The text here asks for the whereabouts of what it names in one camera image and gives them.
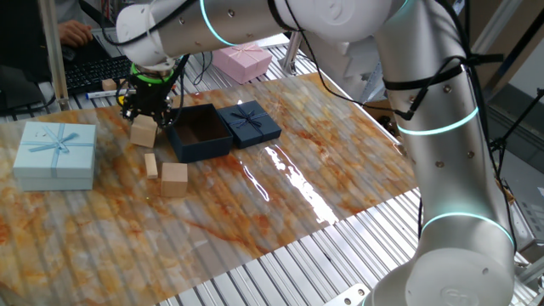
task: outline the marble pattern mat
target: marble pattern mat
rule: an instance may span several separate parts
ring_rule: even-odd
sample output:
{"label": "marble pattern mat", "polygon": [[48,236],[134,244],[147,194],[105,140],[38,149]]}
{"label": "marble pattern mat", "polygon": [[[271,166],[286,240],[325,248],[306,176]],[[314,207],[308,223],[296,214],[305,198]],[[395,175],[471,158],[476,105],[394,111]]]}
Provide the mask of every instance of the marble pattern mat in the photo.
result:
{"label": "marble pattern mat", "polygon": [[216,108],[257,100],[279,139],[189,165],[188,195],[160,197],[116,106],[33,118],[98,127],[93,190],[21,192],[24,122],[0,125],[0,295],[25,305],[151,306],[416,187],[409,163],[316,74],[187,95]]}

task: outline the dark blue gift box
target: dark blue gift box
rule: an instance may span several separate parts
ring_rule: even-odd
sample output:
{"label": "dark blue gift box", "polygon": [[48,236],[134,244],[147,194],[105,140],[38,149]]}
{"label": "dark blue gift box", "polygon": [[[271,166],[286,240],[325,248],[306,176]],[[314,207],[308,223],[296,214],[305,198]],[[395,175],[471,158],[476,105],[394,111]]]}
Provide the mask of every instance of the dark blue gift box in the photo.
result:
{"label": "dark blue gift box", "polygon": [[232,134],[211,104],[182,108],[178,121],[166,133],[182,163],[226,156],[232,147]]}
{"label": "dark blue gift box", "polygon": [[229,126],[239,149],[277,139],[281,135],[281,128],[257,101],[225,107],[218,113]]}

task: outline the pink gift box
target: pink gift box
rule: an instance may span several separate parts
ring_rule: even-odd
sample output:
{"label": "pink gift box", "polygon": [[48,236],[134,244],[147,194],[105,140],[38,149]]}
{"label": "pink gift box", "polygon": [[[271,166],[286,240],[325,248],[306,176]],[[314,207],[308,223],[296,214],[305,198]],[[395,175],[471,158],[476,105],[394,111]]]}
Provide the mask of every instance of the pink gift box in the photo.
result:
{"label": "pink gift box", "polygon": [[213,51],[213,64],[240,84],[266,73],[272,54],[254,43]]}

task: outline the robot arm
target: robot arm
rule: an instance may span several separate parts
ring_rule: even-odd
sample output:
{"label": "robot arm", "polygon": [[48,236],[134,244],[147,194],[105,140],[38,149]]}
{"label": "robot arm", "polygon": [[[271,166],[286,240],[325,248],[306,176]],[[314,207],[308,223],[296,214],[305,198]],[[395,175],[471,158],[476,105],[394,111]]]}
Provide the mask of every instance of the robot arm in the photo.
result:
{"label": "robot arm", "polygon": [[[147,37],[127,45],[128,58],[154,69],[181,54],[228,47],[296,28],[287,0],[194,2]],[[183,0],[154,1],[123,10],[120,41],[146,32]],[[290,0],[299,25],[320,36],[356,41],[374,34],[394,109],[422,194],[423,227],[416,254],[374,288],[365,306],[506,306],[513,295],[513,233],[495,184],[451,17],[435,0]]]}
{"label": "robot arm", "polygon": [[[127,45],[127,57],[137,65],[150,67],[183,54],[226,48],[297,28],[285,0],[160,0],[125,8],[116,23],[119,41],[147,32],[182,3],[191,1],[182,14],[161,29]],[[376,32],[404,0],[289,3],[302,28],[339,42],[353,42]]]}

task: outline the teal light ring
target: teal light ring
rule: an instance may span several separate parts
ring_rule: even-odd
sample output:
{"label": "teal light ring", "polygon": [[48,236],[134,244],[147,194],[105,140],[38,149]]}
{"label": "teal light ring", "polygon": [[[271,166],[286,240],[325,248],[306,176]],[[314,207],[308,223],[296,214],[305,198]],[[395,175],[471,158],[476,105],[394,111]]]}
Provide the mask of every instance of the teal light ring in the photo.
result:
{"label": "teal light ring", "polygon": [[226,44],[227,46],[231,46],[231,47],[234,47],[235,44],[233,43],[230,43],[230,42],[227,42],[226,40],[224,40],[214,29],[213,29],[213,26],[212,24],[210,23],[210,20],[207,18],[207,14],[206,14],[206,8],[205,8],[205,5],[204,5],[204,0],[201,0],[201,11],[202,11],[202,17],[204,18],[204,21],[206,22],[206,25],[207,25],[207,28],[210,29],[210,32],[221,42],[221,43],[224,43]]}
{"label": "teal light ring", "polygon": [[464,119],[458,122],[455,122],[453,124],[450,124],[447,127],[436,128],[434,130],[428,130],[428,131],[412,131],[412,130],[407,130],[399,126],[399,131],[401,131],[402,133],[407,133],[409,135],[416,135],[416,136],[428,136],[428,135],[436,135],[439,133],[445,133],[453,129],[459,128],[465,123],[471,121],[474,117],[476,117],[476,115],[478,115],[478,110],[479,110],[478,107],[476,107],[476,109],[474,109],[473,112],[470,113],[468,116],[466,116]]}
{"label": "teal light ring", "polygon": [[400,12],[400,11],[406,6],[406,4],[408,3],[408,1],[410,1],[410,0],[406,0],[405,3],[402,4],[402,6],[401,6],[401,7],[399,8],[399,10],[397,11],[397,13]]}
{"label": "teal light ring", "polygon": [[434,217],[432,219],[430,219],[422,228],[422,234],[423,234],[423,231],[428,227],[429,224],[431,224],[432,222],[438,220],[438,219],[442,219],[442,218],[447,218],[447,217],[454,217],[454,216],[462,216],[462,217],[470,217],[470,218],[478,218],[480,220],[483,220],[483,221],[486,221],[486,222],[489,222],[493,225],[495,225],[497,228],[499,228],[499,230],[501,230],[507,237],[508,239],[510,239],[510,242],[512,242],[512,246],[514,246],[513,244],[513,238],[512,236],[510,235],[510,233],[508,233],[508,231],[503,228],[500,224],[498,224],[497,222],[491,220],[490,218],[486,218],[486,217],[483,217],[483,216],[480,216],[480,215],[477,215],[477,214],[473,214],[473,213],[468,213],[468,212],[448,212],[448,213],[445,213],[445,214],[441,214],[437,217]]}

